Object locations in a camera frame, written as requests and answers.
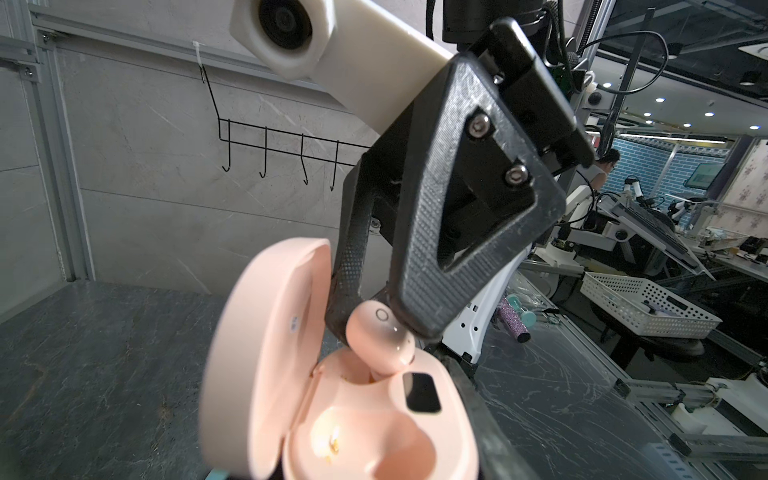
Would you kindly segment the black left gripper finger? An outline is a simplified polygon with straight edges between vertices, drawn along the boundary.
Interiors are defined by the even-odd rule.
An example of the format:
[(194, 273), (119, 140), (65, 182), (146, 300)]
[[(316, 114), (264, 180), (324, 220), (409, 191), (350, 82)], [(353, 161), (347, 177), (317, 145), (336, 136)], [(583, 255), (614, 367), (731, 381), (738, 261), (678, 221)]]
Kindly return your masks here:
[(478, 479), (539, 479), (539, 475), (504, 435), (460, 364), (452, 357), (444, 356), (443, 365), (458, 390), (475, 436), (479, 454)]

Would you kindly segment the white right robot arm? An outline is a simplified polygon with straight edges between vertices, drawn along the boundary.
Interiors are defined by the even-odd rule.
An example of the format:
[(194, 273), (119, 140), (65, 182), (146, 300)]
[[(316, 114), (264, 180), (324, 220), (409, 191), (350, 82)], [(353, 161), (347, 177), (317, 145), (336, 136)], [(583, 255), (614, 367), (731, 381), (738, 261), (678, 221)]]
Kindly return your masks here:
[(595, 153), (553, 78), (552, 17), (501, 17), (416, 94), (347, 176), (326, 323), (362, 302), (373, 221), (391, 245), (377, 298), (416, 337), (476, 362), (505, 287), (565, 210), (557, 176)]

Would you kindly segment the peach earbud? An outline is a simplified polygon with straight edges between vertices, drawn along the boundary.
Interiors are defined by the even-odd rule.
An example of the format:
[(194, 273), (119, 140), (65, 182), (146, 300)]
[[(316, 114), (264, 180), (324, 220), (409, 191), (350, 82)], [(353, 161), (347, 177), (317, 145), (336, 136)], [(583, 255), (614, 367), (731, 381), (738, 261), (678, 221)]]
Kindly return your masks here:
[(346, 340), (352, 351), (380, 377), (404, 371), (415, 357), (415, 337), (385, 304), (368, 300), (351, 313)]

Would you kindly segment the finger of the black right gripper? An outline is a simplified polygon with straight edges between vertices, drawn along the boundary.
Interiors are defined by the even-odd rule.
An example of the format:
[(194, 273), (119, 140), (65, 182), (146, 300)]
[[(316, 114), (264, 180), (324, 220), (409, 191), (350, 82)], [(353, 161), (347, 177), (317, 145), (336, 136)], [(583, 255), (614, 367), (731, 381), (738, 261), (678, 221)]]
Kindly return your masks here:
[(439, 337), (552, 226), (565, 197), (490, 74), (459, 55), (412, 103), (392, 254), (391, 306)]
[(361, 283), (371, 220), (396, 216), (396, 199), (387, 169), (372, 152), (362, 155), (343, 183), (339, 238), (325, 323), (346, 343), (346, 325), (362, 302)]

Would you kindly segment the white perforated plastic basket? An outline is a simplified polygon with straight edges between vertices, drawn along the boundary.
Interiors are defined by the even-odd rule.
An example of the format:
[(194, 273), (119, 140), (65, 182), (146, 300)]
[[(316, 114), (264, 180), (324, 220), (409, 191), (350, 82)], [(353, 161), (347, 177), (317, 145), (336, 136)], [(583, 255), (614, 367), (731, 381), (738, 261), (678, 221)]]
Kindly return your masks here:
[(587, 272), (581, 293), (639, 336), (700, 340), (722, 323), (648, 279)]

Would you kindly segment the teal earbud charging case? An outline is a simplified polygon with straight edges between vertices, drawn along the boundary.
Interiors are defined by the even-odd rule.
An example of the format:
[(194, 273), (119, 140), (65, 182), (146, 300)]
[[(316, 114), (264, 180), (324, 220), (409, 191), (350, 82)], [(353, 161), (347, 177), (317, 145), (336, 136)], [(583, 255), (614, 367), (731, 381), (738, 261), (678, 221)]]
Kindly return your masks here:
[(212, 469), (205, 476), (204, 480), (228, 480), (229, 473), (223, 470)]

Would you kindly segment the glitter purple tumbler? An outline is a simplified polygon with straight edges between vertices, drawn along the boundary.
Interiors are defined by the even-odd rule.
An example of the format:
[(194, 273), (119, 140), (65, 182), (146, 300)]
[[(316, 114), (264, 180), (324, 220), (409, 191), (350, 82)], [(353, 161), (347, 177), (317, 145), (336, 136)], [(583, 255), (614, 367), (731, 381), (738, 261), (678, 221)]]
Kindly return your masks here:
[(531, 339), (530, 328), (537, 321), (536, 314), (523, 307), (515, 295), (502, 297), (496, 313), (518, 343), (526, 343)]

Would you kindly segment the black wall hook rack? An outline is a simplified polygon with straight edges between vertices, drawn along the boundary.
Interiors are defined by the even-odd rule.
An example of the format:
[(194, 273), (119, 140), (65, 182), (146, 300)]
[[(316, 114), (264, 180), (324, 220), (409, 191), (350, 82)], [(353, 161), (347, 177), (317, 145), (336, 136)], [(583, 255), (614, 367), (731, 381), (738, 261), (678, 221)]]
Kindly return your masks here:
[(207, 67), (203, 62), (203, 44), (196, 40), (193, 40), (191, 44), (194, 49), (195, 63), (198, 66), (200, 80), (207, 87), (215, 114), (217, 139), (226, 146), (226, 161), (221, 166), (221, 170), (224, 173), (231, 172), (234, 148), (240, 147), (260, 153), (261, 168), (258, 171), (258, 176), (261, 179), (267, 177), (271, 154), (297, 159), (300, 173), (302, 174), (302, 182), (305, 186), (309, 184), (308, 160), (330, 165), (332, 174), (329, 190), (333, 192), (337, 186), (340, 169), (342, 167), (354, 166), (351, 161), (346, 160), (348, 152), (350, 154), (362, 154), (369, 149), (369, 146), (364, 144), (321, 137), (304, 132), (278, 129), (224, 117), (219, 109)]

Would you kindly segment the peach earbud charging case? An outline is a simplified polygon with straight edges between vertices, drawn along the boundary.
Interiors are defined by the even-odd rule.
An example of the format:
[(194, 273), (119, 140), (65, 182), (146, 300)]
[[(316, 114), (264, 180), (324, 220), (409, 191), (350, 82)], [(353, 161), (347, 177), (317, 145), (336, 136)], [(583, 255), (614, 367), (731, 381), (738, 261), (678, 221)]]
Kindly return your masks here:
[(205, 462), (238, 479), (474, 479), (479, 454), (446, 367), (416, 346), (380, 377), (348, 346), (322, 356), (331, 250), (281, 241), (233, 288), (199, 407)]

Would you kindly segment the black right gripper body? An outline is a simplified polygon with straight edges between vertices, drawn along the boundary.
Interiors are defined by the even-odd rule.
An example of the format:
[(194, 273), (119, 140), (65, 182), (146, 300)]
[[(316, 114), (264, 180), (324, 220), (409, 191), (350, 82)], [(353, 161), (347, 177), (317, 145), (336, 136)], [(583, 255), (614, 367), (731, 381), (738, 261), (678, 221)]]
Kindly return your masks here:
[(363, 154), (394, 269), (498, 270), (562, 214), (556, 176), (594, 153), (545, 51), (494, 20)]

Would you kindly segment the seated person background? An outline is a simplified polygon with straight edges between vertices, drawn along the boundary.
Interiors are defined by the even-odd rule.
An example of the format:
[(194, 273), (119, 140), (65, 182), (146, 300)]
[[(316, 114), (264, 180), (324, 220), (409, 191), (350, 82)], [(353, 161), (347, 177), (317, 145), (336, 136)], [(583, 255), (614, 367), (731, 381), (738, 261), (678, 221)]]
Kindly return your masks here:
[(570, 197), (580, 186), (588, 185), (588, 198), (571, 214), (569, 218), (571, 225), (575, 224), (575, 227), (580, 228), (586, 221), (585, 215), (589, 215), (593, 211), (597, 194), (601, 191), (608, 175), (614, 170), (619, 160), (620, 152), (615, 148), (610, 148), (588, 168), (582, 166), (575, 168), (575, 174), (567, 190), (567, 197)]

